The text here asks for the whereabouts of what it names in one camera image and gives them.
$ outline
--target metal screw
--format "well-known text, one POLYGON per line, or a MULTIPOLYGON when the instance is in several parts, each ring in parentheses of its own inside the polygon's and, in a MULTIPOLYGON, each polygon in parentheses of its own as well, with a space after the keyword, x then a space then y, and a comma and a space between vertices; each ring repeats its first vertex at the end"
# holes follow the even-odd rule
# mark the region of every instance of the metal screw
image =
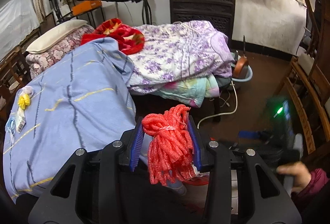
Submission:
POLYGON ((247 149, 246 150, 246 154, 249 156, 254 156, 255 155, 255 151, 253 149, 247 149))
POLYGON ((210 142, 209 142, 209 145, 210 145, 210 147, 212 147, 212 148, 216 148, 217 146, 219 146, 219 143, 216 142, 216 141, 210 141, 210 142))
POLYGON ((75 154, 76 154, 77 156, 82 156, 84 153, 85 153, 85 150, 84 150, 84 149, 77 149, 77 150, 75 151, 75 154))
POLYGON ((121 142, 120 140, 115 140, 114 142, 112 142, 112 145, 115 148, 119 148, 122 144, 123 144, 123 142, 121 142))

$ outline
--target white plastic sheet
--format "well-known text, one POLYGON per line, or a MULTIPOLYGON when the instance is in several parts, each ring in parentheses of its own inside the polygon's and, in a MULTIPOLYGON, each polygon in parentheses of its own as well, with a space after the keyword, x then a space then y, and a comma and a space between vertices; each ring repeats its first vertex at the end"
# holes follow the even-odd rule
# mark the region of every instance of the white plastic sheet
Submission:
POLYGON ((0 8, 0 60, 38 26, 32 0, 11 0, 0 8))

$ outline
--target person's arm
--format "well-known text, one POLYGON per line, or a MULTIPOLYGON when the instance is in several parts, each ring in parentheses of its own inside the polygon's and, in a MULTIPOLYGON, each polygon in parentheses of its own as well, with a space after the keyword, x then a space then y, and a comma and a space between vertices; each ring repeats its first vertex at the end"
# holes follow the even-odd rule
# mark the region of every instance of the person's arm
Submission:
POLYGON ((296 194, 292 195, 292 200, 300 212, 329 181, 325 171, 316 169, 310 173, 302 162, 279 166, 276 171, 294 176, 292 192, 296 194))

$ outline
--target red rope bundle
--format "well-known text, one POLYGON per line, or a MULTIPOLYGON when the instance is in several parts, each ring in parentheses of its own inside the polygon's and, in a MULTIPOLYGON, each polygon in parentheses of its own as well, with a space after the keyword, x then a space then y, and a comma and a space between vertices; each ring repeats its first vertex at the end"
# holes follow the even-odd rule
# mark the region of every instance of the red rope bundle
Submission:
POLYGON ((188 110, 189 107, 180 104, 164 115, 152 113, 142 120, 143 131, 154 137, 148 151, 151 184, 160 182, 167 186, 167 179, 174 183, 176 178, 184 181, 195 176, 191 166, 193 145, 185 124, 188 110))

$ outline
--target red blanket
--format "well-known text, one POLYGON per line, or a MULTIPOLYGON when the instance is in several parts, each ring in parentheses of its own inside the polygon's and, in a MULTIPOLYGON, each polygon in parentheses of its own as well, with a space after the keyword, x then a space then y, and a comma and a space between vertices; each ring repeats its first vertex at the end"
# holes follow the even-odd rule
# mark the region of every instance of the red blanket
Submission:
POLYGON ((80 45, 104 37, 115 39, 118 42, 119 50, 126 55, 141 51, 145 42, 142 32, 123 24, 118 18, 114 18, 103 22, 91 34, 84 34, 80 45))

